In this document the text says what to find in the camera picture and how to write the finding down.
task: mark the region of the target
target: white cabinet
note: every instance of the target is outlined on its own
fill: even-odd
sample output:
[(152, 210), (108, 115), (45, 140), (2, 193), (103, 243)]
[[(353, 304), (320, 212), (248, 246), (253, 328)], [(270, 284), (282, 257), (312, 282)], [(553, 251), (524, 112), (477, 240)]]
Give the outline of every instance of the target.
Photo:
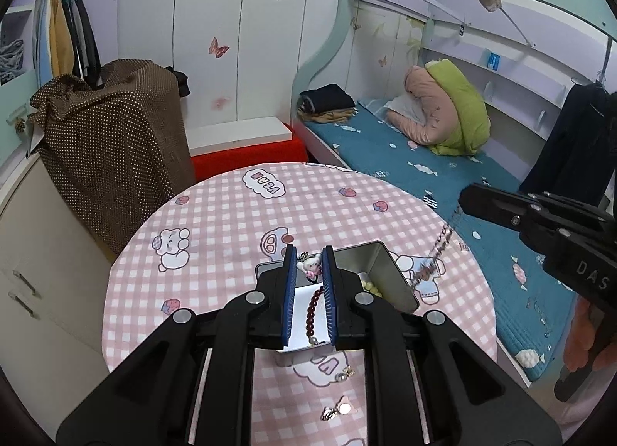
[(107, 375), (101, 329), (109, 269), (42, 160), (24, 160), (0, 190), (0, 365), (52, 438)]

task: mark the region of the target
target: black pants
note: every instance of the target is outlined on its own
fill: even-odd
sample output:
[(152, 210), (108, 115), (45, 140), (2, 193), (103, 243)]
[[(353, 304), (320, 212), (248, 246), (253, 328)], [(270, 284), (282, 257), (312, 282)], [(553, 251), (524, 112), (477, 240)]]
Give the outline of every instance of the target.
[(522, 193), (549, 191), (598, 206), (613, 175), (606, 93), (593, 85), (575, 85), (536, 165), (519, 187)]

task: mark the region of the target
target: brown polka dot cloth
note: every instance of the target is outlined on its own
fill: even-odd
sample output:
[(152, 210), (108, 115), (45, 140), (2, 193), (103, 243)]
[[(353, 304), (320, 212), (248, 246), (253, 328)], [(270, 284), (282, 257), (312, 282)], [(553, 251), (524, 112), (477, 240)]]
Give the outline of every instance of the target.
[(178, 81), (151, 61), (118, 60), (92, 90), (73, 75), (39, 89), (37, 147), (73, 212), (119, 254), (165, 202), (195, 184)]

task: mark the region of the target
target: human hand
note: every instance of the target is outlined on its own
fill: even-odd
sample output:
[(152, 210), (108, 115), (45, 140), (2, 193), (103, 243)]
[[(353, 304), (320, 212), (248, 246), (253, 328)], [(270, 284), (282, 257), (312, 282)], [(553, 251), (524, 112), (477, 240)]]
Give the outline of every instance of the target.
[[(589, 360), (589, 350), (595, 340), (596, 328), (589, 320), (591, 304), (585, 298), (576, 301), (575, 315), (563, 351), (563, 363), (570, 372), (584, 368)], [(617, 362), (617, 343), (607, 346), (593, 362), (593, 370), (598, 371)]]

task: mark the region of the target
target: round table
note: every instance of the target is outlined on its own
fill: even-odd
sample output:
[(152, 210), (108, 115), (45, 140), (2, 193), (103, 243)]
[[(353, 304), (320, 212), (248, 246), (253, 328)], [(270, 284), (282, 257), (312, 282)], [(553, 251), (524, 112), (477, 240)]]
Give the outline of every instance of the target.
[[(220, 309), (254, 288), (258, 263), (382, 241), (406, 277), (428, 256), (444, 221), (424, 202), (384, 181), (319, 164), (261, 164), (201, 182), (154, 213), (110, 273), (103, 354), (115, 368), (179, 307)], [(439, 270), (416, 291), (417, 314), (440, 309), (489, 356), (497, 357), (493, 299), (473, 255), (454, 233)], [(337, 383), (345, 366), (356, 374)], [(347, 396), (355, 414), (320, 420)], [(255, 354), (252, 444), (347, 445), (366, 442), (361, 351), (292, 368)]]

